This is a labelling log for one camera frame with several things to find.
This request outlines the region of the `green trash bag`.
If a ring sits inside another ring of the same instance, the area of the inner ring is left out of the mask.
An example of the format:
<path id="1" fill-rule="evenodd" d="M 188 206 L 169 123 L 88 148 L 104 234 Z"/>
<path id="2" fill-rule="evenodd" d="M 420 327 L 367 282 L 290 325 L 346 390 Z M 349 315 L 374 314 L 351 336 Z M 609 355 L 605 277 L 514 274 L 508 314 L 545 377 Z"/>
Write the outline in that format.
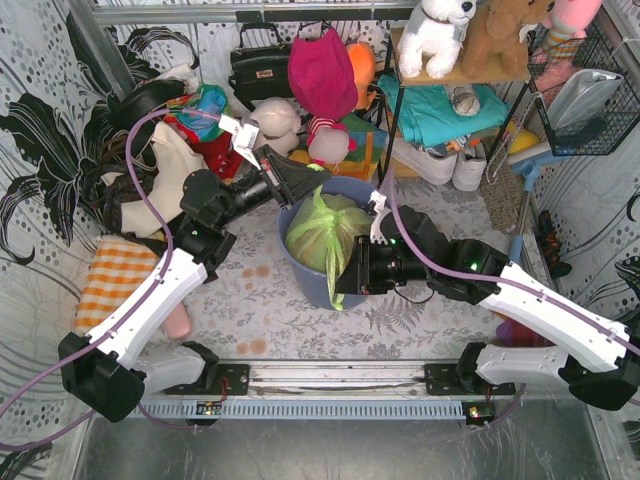
<path id="1" fill-rule="evenodd" d="M 354 240 L 370 233 L 372 216 L 353 200 L 322 192 L 322 186 L 302 200 L 291 222 L 285 245 L 300 264 L 326 275 L 333 311 L 352 309 L 365 298 L 335 290 L 336 280 L 351 257 Z"/>

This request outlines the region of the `blue trash bin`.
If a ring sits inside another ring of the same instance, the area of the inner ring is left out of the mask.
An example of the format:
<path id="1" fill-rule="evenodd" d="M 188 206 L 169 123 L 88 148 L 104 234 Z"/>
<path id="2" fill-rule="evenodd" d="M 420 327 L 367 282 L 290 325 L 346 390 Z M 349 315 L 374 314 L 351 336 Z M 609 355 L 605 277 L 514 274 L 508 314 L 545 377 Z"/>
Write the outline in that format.
<path id="1" fill-rule="evenodd" d="M 347 176 L 334 176 L 322 185 L 323 193 L 343 195 L 353 200 L 359 207 L 365 207 L 367 205 L 370 195 L 374 190 L 374 186 L 370 183 Z M 289 253 L 285 245 L 289 226 L 302 206 L 302 203 L 303 201 L 299 201 L 291 208 L 280 211 L 277 220 L 279 245 L 292 268 L 297 286 L 305 298 L 317 308 L 333 311 L 333 307 L 329 301 L 326 275 L 300 264 Z"/>

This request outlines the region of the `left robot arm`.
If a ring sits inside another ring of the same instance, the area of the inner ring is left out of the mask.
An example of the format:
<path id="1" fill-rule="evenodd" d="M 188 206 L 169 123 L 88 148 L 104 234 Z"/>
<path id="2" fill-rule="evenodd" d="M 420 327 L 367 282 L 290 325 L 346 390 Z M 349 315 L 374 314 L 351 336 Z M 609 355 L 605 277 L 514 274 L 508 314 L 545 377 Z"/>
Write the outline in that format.
<path id="1" fill-rule="evenodd" d="M 230 184 L 209 169 L 189 174 L 180 201 L 185 217 L 155 270 L 88 334 L 70 333 L 60 342 L 63 387 L 107 420 L 123 420 L 156 392 L 225 394 L 228 383 L 210 349 L 187 341 L 157 357 L 141 352 L 189 293 L 216 280 L 236 241 L 228 223 L 271 200 L 289 209 L 332 176 L 269 146 L 255 154 L 257 166 Z"/>

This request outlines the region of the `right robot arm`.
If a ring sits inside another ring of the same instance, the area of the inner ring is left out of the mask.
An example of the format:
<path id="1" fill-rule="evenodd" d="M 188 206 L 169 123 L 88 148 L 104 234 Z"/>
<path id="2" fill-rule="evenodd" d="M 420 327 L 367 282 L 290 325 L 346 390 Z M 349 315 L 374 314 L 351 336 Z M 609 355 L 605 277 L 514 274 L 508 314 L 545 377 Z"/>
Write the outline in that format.
<path id="1" fill-rule="evenodd" d="M 450 300 L 504 315 L 548 340 L 542 347 L 468 344 L 452 384 L 480 394 L 519 383 L 561 385 L 578 400 L 609 411 L 639 391 L 639 322 L 600 317 L 545 287 L 500 251 L 478 240 L 449 240 L 427 214 L 384 210 L 354 241 L 335 289 L 379 295 L 423 281 Z"/>

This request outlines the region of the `rainbow striped bag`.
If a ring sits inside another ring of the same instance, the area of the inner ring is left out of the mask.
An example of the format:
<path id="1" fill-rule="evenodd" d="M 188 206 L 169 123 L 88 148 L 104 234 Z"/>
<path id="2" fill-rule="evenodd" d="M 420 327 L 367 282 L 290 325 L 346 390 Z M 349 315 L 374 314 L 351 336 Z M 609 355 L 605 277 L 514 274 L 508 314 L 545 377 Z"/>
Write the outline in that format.
<path id="1" fill-rule="evenodd" d="M 341 163 L 320 166 L 328 168 L 333 175 L 349 176 L 370 181 L 381 160 L 382 150 L 387 141 L 387 133 L 354 114 L 349 114 L 341 120 L 334 121 L 342 123 L 347 128 L 349 136 L 356 141 L 357 147 Z M 308 154 L 307 126 L 306 133 L 304 142 L 289 155 L 290 160 L 302 164 L 313 163 Z"/>

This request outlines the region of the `colourful printed bag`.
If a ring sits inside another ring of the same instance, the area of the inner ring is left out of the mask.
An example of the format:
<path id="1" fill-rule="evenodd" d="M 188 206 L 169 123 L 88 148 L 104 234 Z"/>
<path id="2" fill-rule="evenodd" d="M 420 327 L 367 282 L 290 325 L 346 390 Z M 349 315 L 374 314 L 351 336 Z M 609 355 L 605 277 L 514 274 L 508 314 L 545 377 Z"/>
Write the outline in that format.
<path id="1" fill-rule="evenodd" d="M 197 110 L 213 115 L 231 113 L 225 91 L 217 85 L 210 84 L 201 84 L 194 93 L 170 100 L 167 106 L 171 113 L 164 117 L 164 122 L 191 144 L 214 141 L 224 131 L 219 127 L 217 120 L 185 113 L 184 110 Z"/>

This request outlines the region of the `cream canvas tote bag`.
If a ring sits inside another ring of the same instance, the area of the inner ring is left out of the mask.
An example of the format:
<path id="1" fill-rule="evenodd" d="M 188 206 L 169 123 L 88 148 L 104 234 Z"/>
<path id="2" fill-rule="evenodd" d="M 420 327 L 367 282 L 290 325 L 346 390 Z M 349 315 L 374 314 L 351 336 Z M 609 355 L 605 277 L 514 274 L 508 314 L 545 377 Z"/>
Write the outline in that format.
<path id="1" fill-rule="evenodd" d="M 182 213 L 180 201 L 186 178 L 206 164 L 200 154 L 164 122 L 155 126 L 150 147 L 156 157 L 158 173 L 146 177 L 137 174 L 149 201 L 167 223 Z M 103 222 L 110 232 L 133 234 L 146 238 L 161 228 L 131 182 L 127 171 L 106 173 L 102 180 L 108 186 L 102 203 Z"/>

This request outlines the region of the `magenta cloth bag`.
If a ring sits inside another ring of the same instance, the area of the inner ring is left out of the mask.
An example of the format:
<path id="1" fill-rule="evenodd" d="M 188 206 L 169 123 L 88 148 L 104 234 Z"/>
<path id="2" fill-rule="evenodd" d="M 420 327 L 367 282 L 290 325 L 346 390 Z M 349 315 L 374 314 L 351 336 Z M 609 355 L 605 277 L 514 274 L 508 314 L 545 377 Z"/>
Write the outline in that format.
<path id="1" fill-rule="evenodd" d="M 358 101 L 349 55 L 333 27 L 315 40 L 294 39 L 288 81 L 300 106 L 317 117 L 339 120 Z"/>

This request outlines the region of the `white plush lamb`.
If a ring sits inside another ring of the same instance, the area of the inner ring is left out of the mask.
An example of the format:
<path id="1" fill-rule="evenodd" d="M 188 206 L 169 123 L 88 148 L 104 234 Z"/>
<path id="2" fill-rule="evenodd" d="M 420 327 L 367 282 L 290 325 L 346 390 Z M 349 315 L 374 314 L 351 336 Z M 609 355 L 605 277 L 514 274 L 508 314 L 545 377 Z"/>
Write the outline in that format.
<path id="1" fill-rule="evenodd" d="M 288 100 L 279 97 L 266 99 L 249 114 L 249 117 L 259 125 L 255 149 L 268 145 L 285 157 L 296 149 L 299 143 L 301 117 Z"/>

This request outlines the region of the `red folded cloth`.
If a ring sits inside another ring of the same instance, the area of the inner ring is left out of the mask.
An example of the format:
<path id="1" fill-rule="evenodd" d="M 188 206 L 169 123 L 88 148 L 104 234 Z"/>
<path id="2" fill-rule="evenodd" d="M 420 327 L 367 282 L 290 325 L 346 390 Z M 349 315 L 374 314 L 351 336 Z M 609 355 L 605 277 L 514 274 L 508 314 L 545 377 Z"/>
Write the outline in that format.
<path id="1" fill-rule="evenodd" d="M 244 158 L 231 143 L 231 134 L 218 127 L 211 128 L 204 136 L 188 133 L 187 138 L 194 152 L 203 156 L 208 168 L 223 180 L 232 179 Z"/>

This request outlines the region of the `pink white plush doll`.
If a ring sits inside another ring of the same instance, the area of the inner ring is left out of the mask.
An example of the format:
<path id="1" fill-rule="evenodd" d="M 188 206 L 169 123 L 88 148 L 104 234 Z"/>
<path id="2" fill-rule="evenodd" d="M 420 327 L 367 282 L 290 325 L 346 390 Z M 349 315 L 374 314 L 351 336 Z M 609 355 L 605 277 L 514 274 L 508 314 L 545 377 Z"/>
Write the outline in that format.
<path id="1" fill-rule="evenodd" d="M 313 163 L 336 165 L 357 147 L 347 128 L 337 121 L 314 116 L 307 124 L 308 154 Z"/>

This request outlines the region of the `black leather handbag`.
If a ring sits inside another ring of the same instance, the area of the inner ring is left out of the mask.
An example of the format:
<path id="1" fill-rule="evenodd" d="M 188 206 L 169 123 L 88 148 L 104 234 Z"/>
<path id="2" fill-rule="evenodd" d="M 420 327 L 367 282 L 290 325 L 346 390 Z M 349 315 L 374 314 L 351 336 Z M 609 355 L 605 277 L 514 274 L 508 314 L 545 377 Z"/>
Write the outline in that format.
<path id="1" fill-rule="evenodd" d="M 249 30 L 270 30 L 276 42 L 247 48 L 243 34 Z M 254 101 L 294 97 L 288 79 L 290 53 L 291 46 L 282 40 L 275 24 L 254 22 L 242 26 L 239 46 L 230 52 L 232 74 L 228 83 L 237 100 L 249 111 L 255 110 Z"/>

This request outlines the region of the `orange plush toy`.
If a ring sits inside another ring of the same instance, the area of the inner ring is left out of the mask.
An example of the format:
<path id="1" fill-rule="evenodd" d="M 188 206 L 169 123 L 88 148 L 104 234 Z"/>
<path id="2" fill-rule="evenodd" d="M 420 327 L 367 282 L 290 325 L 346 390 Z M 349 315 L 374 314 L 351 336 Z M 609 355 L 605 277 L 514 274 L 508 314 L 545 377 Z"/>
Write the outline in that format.
<path id="1" fill-rule="evenodd" d="M 353 69 L 354 83 L 358 100 L 355 110 L 370 107 L 375 93 L 369 91 L 369 85 L 375 76 L 375 57 L 371 46 L 364 42 L 352 43 L 346 46 L 346 51 Z"/>

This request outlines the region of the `white sneaker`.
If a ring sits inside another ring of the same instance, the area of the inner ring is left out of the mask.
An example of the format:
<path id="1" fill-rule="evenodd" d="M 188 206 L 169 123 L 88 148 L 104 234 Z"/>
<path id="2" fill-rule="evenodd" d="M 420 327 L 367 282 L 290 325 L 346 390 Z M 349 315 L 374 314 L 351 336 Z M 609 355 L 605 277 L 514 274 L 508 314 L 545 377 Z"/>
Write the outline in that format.
<path id="1" fill-rule="evenodd" d="M 487 157 L 483 144 L 467 145 L 457 154 L 456 164 L 452 174 L 452 184 L 461 191 L 475 191 L 482 179 L 487 166 Z"/>

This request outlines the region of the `teal folded clothes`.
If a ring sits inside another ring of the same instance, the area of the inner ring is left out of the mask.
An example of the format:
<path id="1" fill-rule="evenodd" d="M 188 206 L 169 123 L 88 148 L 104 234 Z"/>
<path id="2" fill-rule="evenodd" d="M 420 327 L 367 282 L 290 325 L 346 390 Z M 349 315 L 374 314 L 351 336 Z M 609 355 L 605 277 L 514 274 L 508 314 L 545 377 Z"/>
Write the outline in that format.
<path id="1" fill-rule="evenodd" d="M 487 86 L 474 85 L 480 101 L 479 112 L 458 115 L 441 85 L 412 86 L 404 89 L 398 129 L 403 139 L 433 147 L 449 140 L 499 127 L 508 107 Z"/>

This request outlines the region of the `striped colourful sock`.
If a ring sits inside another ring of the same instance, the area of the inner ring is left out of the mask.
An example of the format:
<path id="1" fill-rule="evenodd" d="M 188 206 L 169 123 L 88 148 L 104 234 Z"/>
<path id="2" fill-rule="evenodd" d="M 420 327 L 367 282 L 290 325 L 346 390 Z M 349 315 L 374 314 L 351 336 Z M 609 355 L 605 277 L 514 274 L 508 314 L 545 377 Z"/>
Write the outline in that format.
<path id="1" fill-rule="evenodd" d="M 552 343 L 531 329 L 512 320 L 504 320 L 496 328 L 496 338 L 510 347 L 548 347 Z"/>

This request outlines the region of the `orange checkered cloth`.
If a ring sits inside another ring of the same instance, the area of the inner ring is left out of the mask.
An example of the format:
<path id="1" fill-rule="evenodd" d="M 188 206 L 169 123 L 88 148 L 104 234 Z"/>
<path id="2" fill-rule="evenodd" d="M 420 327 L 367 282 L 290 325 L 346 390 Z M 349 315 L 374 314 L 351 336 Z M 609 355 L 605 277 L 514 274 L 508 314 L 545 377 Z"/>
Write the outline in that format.
<path id="1" fill-rule="evenodd" d="M 146 246 L 102 236 L 77 306 L 73 331 L 84 335 L 115 312 L 158 263 Z"/>

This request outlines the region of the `pink cylinder pillow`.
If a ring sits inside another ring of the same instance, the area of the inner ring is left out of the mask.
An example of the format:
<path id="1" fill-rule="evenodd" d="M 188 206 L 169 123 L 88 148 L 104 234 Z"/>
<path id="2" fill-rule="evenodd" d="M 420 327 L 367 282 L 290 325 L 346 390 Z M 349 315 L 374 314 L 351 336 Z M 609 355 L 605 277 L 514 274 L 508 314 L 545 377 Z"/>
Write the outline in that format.
<path id="1" fill-rule="evenodd" d="M 179 303 L 166 317 L 163 331 L 170 340 L 181 340 L 193 330 L 192 319 L 183 303 Z"/>

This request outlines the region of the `wooden metal shelf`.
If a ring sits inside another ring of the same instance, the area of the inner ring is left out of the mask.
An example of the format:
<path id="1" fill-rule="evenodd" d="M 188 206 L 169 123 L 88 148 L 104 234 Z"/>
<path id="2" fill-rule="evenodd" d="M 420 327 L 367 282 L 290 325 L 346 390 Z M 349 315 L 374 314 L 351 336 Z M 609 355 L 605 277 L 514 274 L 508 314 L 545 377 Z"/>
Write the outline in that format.
<path id="1" fill-rule="evenodd" d="M 389 38 L 386 41 L 386 56 L 384 61 L 384 69 L 380 74 L 395 75 L 399 82 L 399 92 L 397 101 L 394 108 L 388 103 L 388 100 L 383 92 L 379 94 L 379 107 L 377 122 L 382 119 L 386 121 L 388 127 L 389 144 L 386 148 L 386 154 L 382 157 L 377 167 L 378 184 L 382 185 L 385 177 L 389 171 L 389 168 L 393 165 L 392 161 L 392 147 L 397 138 L 401 138 L 401 132 L 398 130 L 399 115 L 402 109 L 402 103 L 407 88 L 417 88 L 424 85 L 440 85 L 440 86 L 455 86 L 462 84 L 495 84 L 495 83 L 515 83 L 522 82 L 522 89 L 517 99 L 512 104 L 512 108 L 509 114 L 505 117 L 505 121 L 501 124 L 499 132 L 497 134 L 498 139 L 501 139 L 508 122 L 514 115 L 517 104 L 522 99 L 524 93 L 528 88 L 528 83 L 531 79 L 531 75 L 528 71 L 525 73 L 519 72 L 517 74 L 509 74 L 501 64 L 501 58 L 497 54 L 490 54 L 486 58 L 485 70 L 476 78 L 468 77 L 464 69 L 462 68 L 461 59 L 456 61 L 454 68 L 446 76 L 434 79 L 431 78 L 426 72 L 422 71 L 417 77 L 405 79 L 397 69 L 399 65 L 399 53 L 398 44 L 402 35 L 400 28 L 394 28 L 389 30 Z"/>

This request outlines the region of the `white plush dog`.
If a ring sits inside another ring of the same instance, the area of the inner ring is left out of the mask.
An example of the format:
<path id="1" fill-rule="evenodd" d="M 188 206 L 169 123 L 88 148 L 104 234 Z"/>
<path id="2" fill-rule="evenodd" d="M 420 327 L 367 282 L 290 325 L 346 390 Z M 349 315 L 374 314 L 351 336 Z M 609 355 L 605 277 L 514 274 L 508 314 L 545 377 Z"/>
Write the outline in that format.
<path id="1" fill-rule="evenodd" d="M 404 26 L 399 46 L 398 69 L 403 78 L 425 72 L 441 79 L 454 68 L 477 2 L 469 0 L 422 0 Z"/>

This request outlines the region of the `brown teddy bear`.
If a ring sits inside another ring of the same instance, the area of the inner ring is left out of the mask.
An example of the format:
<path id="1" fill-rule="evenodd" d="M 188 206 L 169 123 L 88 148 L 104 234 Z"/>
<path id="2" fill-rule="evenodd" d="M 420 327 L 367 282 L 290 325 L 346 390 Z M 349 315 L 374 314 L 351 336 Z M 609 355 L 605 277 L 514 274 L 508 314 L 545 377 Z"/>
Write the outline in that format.
<path id="1" fill-rule="evenodd" d="M 551 0 L 494 0 L 479 6 L 461 52 L 464 73 L 478 77 L 487 59 L 495 55 L 511 78 L 527 75 L 527 34 L 548 17 L 554 5 Z"/>

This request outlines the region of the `silver foil pouch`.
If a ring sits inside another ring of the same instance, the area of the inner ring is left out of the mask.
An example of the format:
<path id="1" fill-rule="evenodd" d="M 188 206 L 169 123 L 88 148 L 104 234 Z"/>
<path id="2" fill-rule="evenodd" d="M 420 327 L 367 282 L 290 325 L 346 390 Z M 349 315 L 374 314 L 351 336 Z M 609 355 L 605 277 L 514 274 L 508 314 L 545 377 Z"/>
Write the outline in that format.
<path id="1" fill-rule="evenodd" d="M 624 80 L 621 74 L 601 69 L 573 74 L 547 109 L 551 127 L 559 130 L 595 116 Z"/>

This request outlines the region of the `pink plush toy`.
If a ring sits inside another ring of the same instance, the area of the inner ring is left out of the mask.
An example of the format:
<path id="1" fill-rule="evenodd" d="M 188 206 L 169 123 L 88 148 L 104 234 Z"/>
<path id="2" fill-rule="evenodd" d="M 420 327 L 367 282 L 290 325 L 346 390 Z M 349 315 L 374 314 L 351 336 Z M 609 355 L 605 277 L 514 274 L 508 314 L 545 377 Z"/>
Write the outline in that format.
<path id="1" fill-rule="evenodd" d="M 590 25 L 602 5 L 602 0 L 559 0 L 543 20 L 547 29 L 542 49 L 568 52 L 586 37 Z"/>

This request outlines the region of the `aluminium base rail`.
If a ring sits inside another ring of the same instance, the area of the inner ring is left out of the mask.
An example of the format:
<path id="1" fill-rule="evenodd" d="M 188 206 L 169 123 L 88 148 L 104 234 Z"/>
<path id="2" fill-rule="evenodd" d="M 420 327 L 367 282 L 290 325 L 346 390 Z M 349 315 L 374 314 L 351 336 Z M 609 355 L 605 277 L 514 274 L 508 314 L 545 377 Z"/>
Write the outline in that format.
<path id="1" fill-rule="evenodd" d="M 517 385 L 465 385 L 452 361 L 204 360 L 193 351 L 138 360 L 98 378 L 97 412 L 217 420 L 479 420 Z"/>

